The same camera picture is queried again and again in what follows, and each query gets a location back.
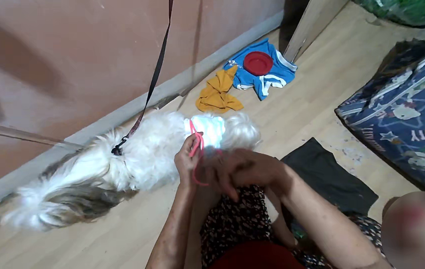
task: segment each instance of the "dog fur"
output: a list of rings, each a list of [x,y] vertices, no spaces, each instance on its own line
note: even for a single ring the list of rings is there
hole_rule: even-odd
[[[189,135],[184,119],[178,112],[146,115],[121,147],[121,156],[112,154],[111,149],[129,128],[97,137],[85,149],[48,167],[38,180],[19,188],[21,204],[5,221],[39,230],[90,222],[134,191],[173,182],[179,178],[174,155]],[[259,142],[259,129],[246,114],[237,113],[225,120],[223,150],[254,149]]]

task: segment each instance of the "blue blanket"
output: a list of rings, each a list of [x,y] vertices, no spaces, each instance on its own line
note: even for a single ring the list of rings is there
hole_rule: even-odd
[[[274,65],[267,75],[254,76],[243,68],[245,56],[253,51],[265,52],[274,61]],[[269,95],[270,86],[282,88],[295,78],[297,70],[297,66],[282,57],[282,54],[275,49],[274,45],[269,43],[269,39],[252,44],[236,53],[224,65],[224,70],[228,70],[233,65],[238,65],[233,81],[234,88],[249,89],[254,87],[261,101]]]
[[[358,136],[425,188],[425,56],[411,66],[402,68],[364,99],[369,82],[336,113]]]

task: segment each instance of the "laminate floor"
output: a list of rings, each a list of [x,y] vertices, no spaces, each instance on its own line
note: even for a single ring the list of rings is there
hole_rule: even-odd
[[[258,151],[280,159],[315,137],[344,168],[380,196],[369,215],[381,221],[388,199],[418,189],[358,142],[333,110],[372,77],[395,42],[411,39],[423,30],[368,22],[373,20],[373,15],[349,3],[298,59],[293,82],[282,89],[271,88],[264,101],[259,101],[252,89],[231,89],[230,93],[261,128],[263,143]],[[266,37],[277,45],[278,31]],[[186,116],[199,113],[194,102],[205,80],[162,109],[179,110]],[[47,233],[0,226],[0,268],[144,268],[176,188],[177,183],[152,193],[138,193],[94,223]],[[201,189],[197,196],[186,268],[200,268],[198,231],[215,199],[216,194],[207,189]],[[0,207],[0,215],[6,208],[8,204]]]

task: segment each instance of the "pink strap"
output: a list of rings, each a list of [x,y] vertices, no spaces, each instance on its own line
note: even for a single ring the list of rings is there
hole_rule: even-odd
[[[199,145],[201,145],[200,148],[200,152],[199,152],[199,161],[197,162],[197,164],[201,161],[202,159],[202,155],[203,155],[203,149],[204,149],[204,138],[202,137],[202,135],[200,133],[198,133],[196,131],[196,128],[194,127],[194,124],[192,123],[192,120],[189,120],[189,126],[191,128],[191,134],[195,134],[196,135],[196,140],[199,141],[199,143],[196,143],[194,145],[194,147],[192,148],[191,152],[189,153],[189,157],[192,157],[196,154],[197,149],[199,148]],[[208,183],[202,183],[199,180],[197,180],[196,178],[196,168],[197,168],[197,164],[194,166],[194,169],[192,170],[192,180],[200,186],[209,186]]]

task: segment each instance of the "pink wall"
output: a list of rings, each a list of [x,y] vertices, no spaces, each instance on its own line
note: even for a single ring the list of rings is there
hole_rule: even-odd
[[[175,0],[159,83],[284,0]],[[147,91],[167,0],[0,0],[0,125],[64,139]],[[49,146],[0,137],[0,177]]]

